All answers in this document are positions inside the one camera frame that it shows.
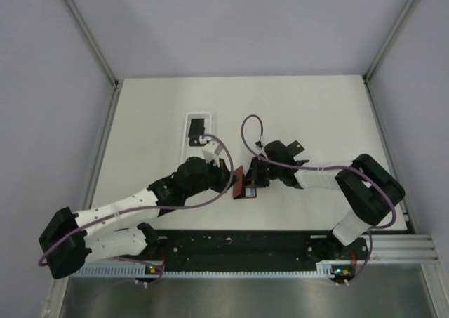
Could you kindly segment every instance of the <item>gray wall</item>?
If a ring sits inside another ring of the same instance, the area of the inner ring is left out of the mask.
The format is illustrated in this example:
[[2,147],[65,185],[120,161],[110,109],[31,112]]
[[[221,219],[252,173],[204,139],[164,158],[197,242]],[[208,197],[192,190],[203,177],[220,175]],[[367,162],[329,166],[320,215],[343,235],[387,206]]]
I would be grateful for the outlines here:
[[405,0],[76,0],[118,78],[361,74]]
[[421,0],[373,80],[418,228],[449,274],[449,1]]
[[0,317],[36,317],[38,238],[76,207],[112,92],[61,0],[0,0]]

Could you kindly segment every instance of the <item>white tabletop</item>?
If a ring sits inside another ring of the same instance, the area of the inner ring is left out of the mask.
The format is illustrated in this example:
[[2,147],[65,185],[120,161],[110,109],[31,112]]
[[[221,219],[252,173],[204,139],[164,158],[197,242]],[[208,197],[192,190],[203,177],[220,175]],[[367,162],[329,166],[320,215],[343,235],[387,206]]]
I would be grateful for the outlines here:
[[[252,113],[264,121],[266,143],[298,140],[306,149],[304,159],[346,161],[368,153],[387,168],[360,76],[127,79],[93,205],[127,197],[174,172],[185,116],[201,110],[212,112],[215,134],[228,146],[235,168],[243,164],[246,170],[252,157],[240,139],[241,122]],[[246,135],[251,143],[257,140],[256,121],[248,123]],[[186,204],[214,195],[207,191]],[[233,200],[228,192],[210,206],[149,222],[156,229],[330,230],[349,209],[341,192],[294,190],[274,181],[258,190],[257,199]],[[398,221],[391,229],[404,230],[400,206],[396,210]]]

